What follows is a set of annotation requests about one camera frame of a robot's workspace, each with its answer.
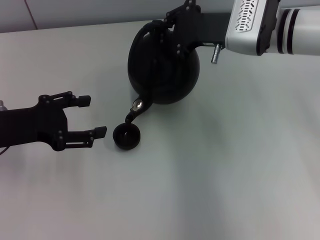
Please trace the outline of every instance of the table surface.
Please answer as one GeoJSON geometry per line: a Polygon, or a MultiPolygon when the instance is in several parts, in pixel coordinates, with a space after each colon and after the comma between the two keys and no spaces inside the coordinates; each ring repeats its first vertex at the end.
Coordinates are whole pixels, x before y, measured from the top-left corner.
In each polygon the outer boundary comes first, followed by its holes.
{"type": "Polygon", "coordinates": [[[301,240],[320,238],[320,57],[197,49],[190,95],[135,120],[141,142],[112,133],[137,94],[127,74],[145,22],[0,34],[8,109],[73,91],[70,131],[107,126],[93,148],[45,143],[0,156],[5,240],[301,240]]]}

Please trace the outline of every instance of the black stripe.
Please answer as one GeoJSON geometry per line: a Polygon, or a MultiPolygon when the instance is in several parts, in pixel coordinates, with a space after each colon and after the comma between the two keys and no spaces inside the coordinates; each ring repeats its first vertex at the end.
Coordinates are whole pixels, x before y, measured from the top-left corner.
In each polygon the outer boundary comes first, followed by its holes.
{"type": "Polygon", "coordinates": [[[277,36],[277,45],[278,45],[278,52],[280,54],[284,54],[283,48],[282,48],[282,44],[284,41],[284,32],[285,32],[285,25],[286,25],[286,20],[287,20],[287,16],[289,14],[289,12],[291,11],[291,9],[286,9],[284,10],[281,20],[280,20],[280,24],[279,24],[279,28],[278,28],[278,36],[277,36]]]}
{"type": "Polygon", "coordinates": [[[292,13],[292,16],[291,16],[289,30],[288,30],[288,42],[286,44],[288,54],[294,54],[294,52],[292,50],[292,42],[293,42],[293,37],[294,37],[294,29],[295,29],[296,19],[297,19],[299,11],[300,11],[300,9],[295,9],[292,13]]]}

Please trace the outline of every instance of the white table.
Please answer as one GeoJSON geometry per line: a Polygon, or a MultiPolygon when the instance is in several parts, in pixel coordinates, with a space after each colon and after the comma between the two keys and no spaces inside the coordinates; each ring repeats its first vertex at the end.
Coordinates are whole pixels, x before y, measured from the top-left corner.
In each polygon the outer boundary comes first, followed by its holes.
{"type": "Polygon", "coordinates": [[[0,99],[8,109],[73,91],[69,130],[106,125],[93,148],[45,143],[0,156],[3,240],[318,240],[320,57],[244,56],[198,48],[192,93],[112,133],[137,94],[127,74],[145,22],[0,34],[0,99]]]}

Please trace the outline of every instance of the cable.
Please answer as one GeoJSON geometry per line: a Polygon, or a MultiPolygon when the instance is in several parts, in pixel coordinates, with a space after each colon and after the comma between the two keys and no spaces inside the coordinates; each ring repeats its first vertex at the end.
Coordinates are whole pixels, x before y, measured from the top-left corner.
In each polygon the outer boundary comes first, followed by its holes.
{"type": "Polygon", "coordinates": [[[1,152],[0,152],[0,155],[4,154],[10,147],[7,146],[5,149],[3,149],[1,152]]]}

